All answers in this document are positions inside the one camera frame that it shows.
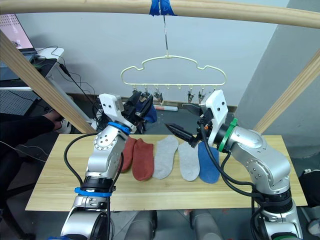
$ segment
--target gray sock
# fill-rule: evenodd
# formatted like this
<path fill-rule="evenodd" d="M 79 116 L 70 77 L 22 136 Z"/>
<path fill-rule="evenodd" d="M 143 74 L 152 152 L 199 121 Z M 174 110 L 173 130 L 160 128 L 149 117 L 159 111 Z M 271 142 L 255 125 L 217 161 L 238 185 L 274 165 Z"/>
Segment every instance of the gray sock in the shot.
<path fill-rule="evenodd" d="M 178 140 L 172 135 L 156 142 L 154 172 L 152 175 L 154 178 L 164 179 L 169 176 L 174 165 L 174 156 L 178 145 Z"/>
<path fill-rule="evenodd" d="M 195 180 L 200 172 L 200 164 L 198 158 L 198 145 L 192 148 L 187 142 L 178 147 L 180 172 L 184 180 Z"/>

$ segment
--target clothes hanger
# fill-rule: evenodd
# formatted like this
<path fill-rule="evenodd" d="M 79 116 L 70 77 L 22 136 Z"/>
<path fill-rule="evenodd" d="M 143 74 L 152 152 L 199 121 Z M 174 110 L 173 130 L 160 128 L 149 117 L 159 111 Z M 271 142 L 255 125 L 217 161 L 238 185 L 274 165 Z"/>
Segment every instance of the clothes hanger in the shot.
<path fill-rule="evenodd" d="M 181 89 L 181 86 L 213 86 L 214 88 L 218 87 L 218 86 L 222 86 L 224 85 L 226 82 L 227 82 L 227 75 L 225 74 L 225 72 L 223 70 L 221 70 L 220 68 L 218 67 L 215 67 L 215 66 L 211 66 L 211 65 L 205 65 L 204 67 L 200 67 L 198 62 L 192 58 L 189 58 L 189 57 L 185 57 L 185 56 L 177 56 L 177 55 L 170 55 L 169 54 L 169 51 L 168 51 L 168 40 L 167 40 L 167 29 L 166 29 L 166 18 L 165 18 L 165 15 L 163 15 L 163 26 L 164 26 L 164 38 L 165 38 L 165 47 L 166 47 L 166 55 L 164 56 L 157 56 L 157 57 L 152 57 L 152 58 L 149 58 L 149 59 L 146 59 L 144 60 L 141 65 L 142 67 L 141 68 L 138 68 L 136 66 L 129 66 L 125 69 L 123 69 L 121 71 L 121 74 L 120 74 L 120 77 L 121 77 L 121 80 L 124 84 L 126 85 L 132 85 L 133 87 L 137 86 L 137 85 L 143 85 L 143 86 L 150 86 L 150 85 L 153 85 L 153 86 L 166 86 L 168 89 L 170 86 L 178 86 L 179 89 Z M 205 69 L 214 69 L 214 70 L 217 70 L 219 71 L 220 73 L 222 73 L 223 77 L 224 77 L 224 82 L 222 83 L 132 83 L 132 82 L 126 82 L 124 80 L 124 73 L 128 70 L 131 70 L 131 69 L 136 69 L 137 71 L 142 71 L 145 69 L 145 64 L 148 63 L 148 62 L 151 62 L 151 61 L 154 61 L 154 60 L 159 60 L 159 59 L 183 59 L 183 60 L 187 60 L 187 61 L 190 61 L 190 62 L 193 62 L 195 64 L 195 67 L 198 69 L 198 70 L 205 70 Z"/>

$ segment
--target person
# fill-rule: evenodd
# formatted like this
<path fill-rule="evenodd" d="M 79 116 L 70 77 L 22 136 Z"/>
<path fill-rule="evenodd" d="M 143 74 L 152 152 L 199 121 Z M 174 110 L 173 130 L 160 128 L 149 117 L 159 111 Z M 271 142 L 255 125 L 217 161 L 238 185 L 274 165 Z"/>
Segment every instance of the person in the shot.
<path fill-rule="evenodd" d="M 11 147 L 61 128 L 62 116 L 55 110 L 40 116 L 0 113 L 0 196 L 8 189 L 23 163 Z"/>

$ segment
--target wooden pole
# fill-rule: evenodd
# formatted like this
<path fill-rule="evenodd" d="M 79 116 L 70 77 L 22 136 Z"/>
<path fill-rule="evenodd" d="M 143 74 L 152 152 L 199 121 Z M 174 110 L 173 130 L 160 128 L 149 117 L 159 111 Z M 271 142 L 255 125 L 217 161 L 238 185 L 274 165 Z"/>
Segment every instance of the wooden pole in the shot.
<path fill-rule="evenodd" d="M 151 0 L 1 0 L 1 14 L 97 12 L 149 14 Z M 320 13 L 215 0 L 171 0 L 178 16 L 229 19 L 320 29 Z"/>
<path fill-rule="evenodd" d="M 316 79 L 320 74 L 320 49 L 308 62 L 296 79 L 289 85 L 272 107 L 256 124 L 254 130 L 263 133 L 294 100 Z"/>
<path fill-rule="evenodd" d="M 0 31 L 0 60 L 3 61 L 16 75 L 32 88 L 41 98 L 53 107 L 63 117 L 68 119 L 83 134 L 96 131 L 86 120 L 57 92 L 20 51 Z"/>

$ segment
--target floor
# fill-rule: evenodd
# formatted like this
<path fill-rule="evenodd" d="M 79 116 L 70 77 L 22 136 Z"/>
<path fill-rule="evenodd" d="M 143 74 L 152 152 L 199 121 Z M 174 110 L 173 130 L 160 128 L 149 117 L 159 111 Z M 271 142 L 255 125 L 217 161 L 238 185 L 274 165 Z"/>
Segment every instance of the floor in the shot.
<path fill-rule="evenodd" d="M 76 101 L 78 106 L 91 117 L 91 106 L 86 102 Z M 43 110 L 40 107 L 35 107 L 31 115 L 43 114 Z M 180 109 L 178 112 L 170 111 L 157 111 L 158 121 L 156 123 L 147 124 L 146 134 L 169 134 L 170 132 L 164 126 L 163 123 L 176 123 L 184 127 L 185 130 L 196 133 L 197 116 L 190 114 L 185 109 Z M 232 114 L 227 117 L 227 122 L 230 122 L 233 118 Z M 43 148 L 47 153 L 51 151 L 58 134 L 50 132 L 41 135 L 37 138 L 31 139 L 26 143 L 28 146 L 39 146 Z M 46 159 L 46 155 L 43 154 L 37 148 L 20 148 L 21 150 L 36 156 L 37 158 Z M 304 169 L 319 169 L 320 168 L 320 153 L 309 158 L 292 158 L 295 170 L 298 176 Z M 43 168 L 43 163 L 39 161 L 25 162 L 15 180 L 12 183 L 12 187 L 35 182 L 39 177 Z M 37 240 L 44 240 L 50 236 L 59 236 L 64 221 L 68 215 L 67 212 L 49 212 L 49 211 L 25 211 L 28 199 L 31 195 L 31 191 L 22 193 L 15 197 L 12 197 L 8 204 L 12 210 L 14 216 L 20 223 L 21 227 L 27 233 L 36 234 Z M 228 208 L 228 209 L 210 209 L 209 210 L 214 217 L 223 238 L 226 240 L 250 240 L 252 236 L 250 234 L 249 220 L 251 216 L 251 210 L 249 208 Z M 111 214 L 114 222 L 114 240 L 123 240 L 126 232 L 130 226 L 131 221 L 137 214 L 136 211 L 122 211 L 113 212 Z M 158 214 L 158 229 L 155 234 L 155 240 L 173 240 L 184 239 L 193 240 L 193 231 L 189 227 L 189 216 L 185 216 L 183 210 L 161 210 L 157 211 Z M 316 240 L 315 236 L 310 235 L 306 231 L 307 221 L 304 218 L 301 210 L 298 208 L 298 215 L 306 240 Z M 16 239 L 13 233 L 8 229 L 6 224 L 0 222 L 0 240 L 13 240 Z"/>

